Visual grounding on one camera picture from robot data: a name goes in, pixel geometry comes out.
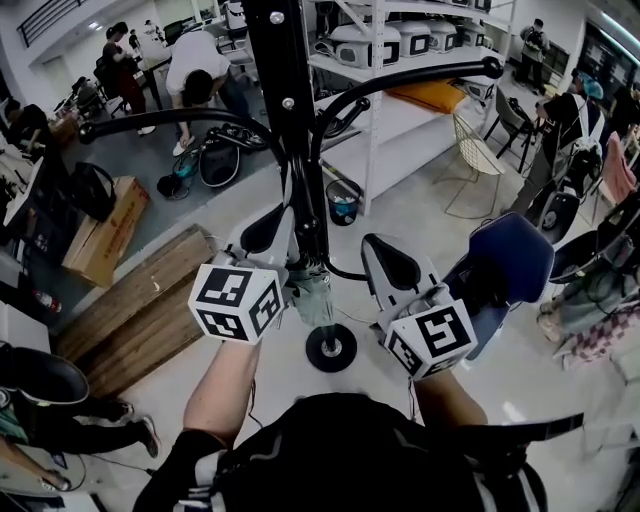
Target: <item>white floor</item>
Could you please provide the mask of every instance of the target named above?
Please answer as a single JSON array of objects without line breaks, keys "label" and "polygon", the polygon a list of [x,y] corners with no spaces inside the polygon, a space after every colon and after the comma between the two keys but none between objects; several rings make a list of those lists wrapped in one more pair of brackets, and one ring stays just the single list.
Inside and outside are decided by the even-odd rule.
[{"label": "white floor", "polygon": [[[507,94],[513,94],[512,89],[516,88],[508,77],[505,84]],[[523,105],[533,113],[535,98],[522,89],[515,93],[523,97]],[[502,128],[496,129],[495,137],[504,140]],[[496,151],[500,147],[495,140],[491,140],[490,145]],[[516,151],[521,151],[519,144],[514,146]],[[459,184],[445,182],[436,187],[431,184],[453,156],[451,151],[445,153],[381,195],[373,202],[369,217],[360,217],[349,227],[331,226],[331,256],[335,264],[345,270],[362,271],[360,240],[366,233],[377,232],[403,238],[411,250],[427,254],[444,274],[466,252],[468,236],[479,225],[478,221],[461,220],[442,213]],[[503,161],[517,163],[517,158],[507,153]],[[453,166],[452,172],[458,170],[467,172],[461,166]],[[166,238],[192,222],[224,238],[234,222],[277,197],[277,183],[273,169],[259,172],[218,196],[215,204],[182,219],[180,226],[165,234]],[[479,209],[488,206],[486,200],[494,183],[491,179],[481,179],[475,189],[471,188],[460,198],[461,208],[472,210],[475,206]],[[502,180],[494,215],[500,206],[513,200],[521,183],[522,179],[510,170]],[[586,229],[588,225],[578,218],[571,236]],[[288,310],[280,330],[272,328],[263,342],[254,410],[263,423],[278,418],[297,396],[330,391],[366,390],[373,399],[408,414],[405,373],[395,359],[379,347],[367,325],[375,320],[377,307],[366,285],[334,278],[332,286],[337,308],[359,319],[353,320],[336,311],[337,321],[352,329],[358,339],[355,362],[336,375],[315,370],[304,352],[304,342],[311,329],[300,321],[295,310]],[[496,424],[555,418],[581,411],[586,412],[588,418],[606,416],[614,407],[622,387],[612,365],[605,360],[572,372],[562,371],[551,359],[554,347],[539,332],[536,314],[536,305],[528,304],[513,312],[501,337],[494,340],[479,359],[456,368],[455,373],[462,384]],[[139,447],[109,454],[112,459],[141,467],[157,467],[164,460],[181,430],[186,401],[217,348],[217,341],[203,338],[125,394],[139,412],[153,416],[164,446],[158,461],[149,460]],[[248,419],[240,440],[256,429]],[[545,482],[550,510],[595,511],[615,492],[624,470],[625,454],[622,451],[596,453],[601,441],[599,437],[590,434],[587,438],[580,430],[531,446],[529,460]],[[113,485],[99,493],[107,510],[131,510],[148,477],[114,466],[107,471],[111,473],[108,479]]]}]

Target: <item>white shelving unit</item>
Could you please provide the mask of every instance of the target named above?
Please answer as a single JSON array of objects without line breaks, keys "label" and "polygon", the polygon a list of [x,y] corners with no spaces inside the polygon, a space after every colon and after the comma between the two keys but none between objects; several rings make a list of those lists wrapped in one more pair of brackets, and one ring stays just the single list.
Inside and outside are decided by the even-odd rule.
[{"label": "white shelving unit", "polygon": [[[476,22],[482,20],[510,34],[516,1],[512,2],[511,19],[504,20],[484,11],[429,0],[336,0],[343,9],[346,7],[345,12],[352,18],[358,13],[372,17],[373,66],[371,69],[354,68],[340,64],[328,56],[317,54],[309,57],[309,64],[356,82],[366,82],[372,78],[400,71],[473,62],[487,55],[504,60],[508,55],[510,37],[505,38],[506,43],[503,48],[500,48],[499,53],[484,47],[463,46],[445,54],[427,52],[419,57],[401,57],[397,63],[383,66],[382,34],[385,17],[390,12],[462,16]],[[316,108],[326,109],[336,97],[332,96],[316,102]],[[352,125],[360,133],[322,153],[327,172],[337,173],[360,185],[364,191],[365,215],[369,213],[371,201],[375,197],[455,143],[451,116],[412,105],[382,92],[371,95],[369,99],[371,108],[363,112]],[[476,130],[481,130],[491,108],[492,105],[489,105],[485,111],[480,111],[479,104],[467,98],[458,105],[456,112],[460,113]]]}]

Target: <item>shelf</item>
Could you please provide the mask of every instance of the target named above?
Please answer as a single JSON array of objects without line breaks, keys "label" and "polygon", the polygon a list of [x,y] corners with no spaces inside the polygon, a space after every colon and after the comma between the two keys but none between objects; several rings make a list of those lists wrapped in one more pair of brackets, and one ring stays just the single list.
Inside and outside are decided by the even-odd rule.
[{"label": "shelf", "polygon": [[[326,110],[326,108],[339,96],[336,94],[329,98],[324,98],[316,102],[316,107]],[[458,108],[462,109],[471,103],[471,99],[465,98]],[[342,118],[353,104],[346,107],[338,114]],[[429,123],[443,114],[434,112],[426,108],[418,107],[388,94],[382,95],[380,104],[380,121],[378,123],[378,143],[382,144],[408,131],[414,130],[423,124]],[[371,110],[360,114],[351,125],[360,131],[369,131],[371,122]]]},{"label": "shelf", "polygon": [[[481,60],[483,57],[493,56],[504,61],[504,56],[491,51],[482,46],[469,47],[462,46],[461,48],[455,48],[449,53],[436,53],[427,52],[424,55],[418,57],[400,57],[400,60],[395,64],[384,66],[380,73],[380,76],[387,76],[393,73],[399,73],[401,71],[408,71],[411,69],[428,68],[432,66],[441,66],[443,64],[458,64],[460,62],[474,62]],[[314,67],[325,69],[332,73],[337,73],[344,77],[355,80],[356,82],[366,82],[373,78],[373,71],[371,69],[353,68],[351,66],[345,66],[338,61],[326,55],[311,55],[309,57],[309,64]]]},{"label": "shelf", "polygon": [[[461,109],[459,113],[474,129],[479,129],[484,121],[484,116],[475,111],[474,105]],[[434,116],[432,122],[380,144],[371,184],[371,199],[436,158],[454,143],[452,116],[438,115]],[[369,135],[360,133],[323,152],[322,159],[364,189],[368,151]]]},{"label": "shelf", "polygon": [[[354,5],[371,6],[373,2],[371,0],[348,0],[347,3]],[[478,11],[469,7],[460,7],[443,2],[431,2],[427,0],[404,0],[398,2],[386,1],[384,2],[384,10],[385,12],[423,12],[425,14],[461,16],[463,18],[482,20],[492,25],[509,25],[509,20],[496,18],[485,11]]]}]

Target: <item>gray floor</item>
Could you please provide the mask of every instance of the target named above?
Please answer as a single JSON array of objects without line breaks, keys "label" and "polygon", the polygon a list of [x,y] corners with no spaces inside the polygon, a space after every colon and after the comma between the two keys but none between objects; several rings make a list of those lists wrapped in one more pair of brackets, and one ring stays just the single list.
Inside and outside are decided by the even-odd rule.
[{"label": "gray floor", "polygon": [[[251,115],[262,123],[268,124],[267,116],[261,114],[261,112],[265,113],[265,107],[260,89],[248,85],[244,80],[240,83],[249,102]],[[160,81],[158,86],[163,106],[168,108],[170,98]],[[155,102],[148,90],[145,90],[145,95],[147,108],[149,111],[155,110]],[[102,113],[98,120],[108,119],[108,115]],[[202,140],[212,124],[209,122],[193,124],[192,133],[197,137],[196,143]],[[90,162],[104,169],[112,177],[135,176],[149,193],[151,201],[136,226],[135,234],[121,262],[126,261],[179,219],[192,213],[224,190],[224,188],[211,189],[196,176],[186,198],[168,200],[162,196],[157,191],[156,184],[161,176],[171,173],[176,160],[171,153],[175,143],[175,125],[162,125],[158,126],[155,132],[144,137],[138,136],[135,132],[125,132],[98,139],[91,145],[83,145],[75,140],[64,152],[69,172],[73,172],[76,162]],[[241,158],[238,177],[230,186],[265,168],[273,161],[271,152],[268,150],[242,155]],[[51,268],[36,258],[31,263],[31,274],[37,289],[48,292],[62,303],[63,310],[59,315],[51,318],[51,325],[64,322],[67,313],[93,288],[88,282],[66,269]]]}]

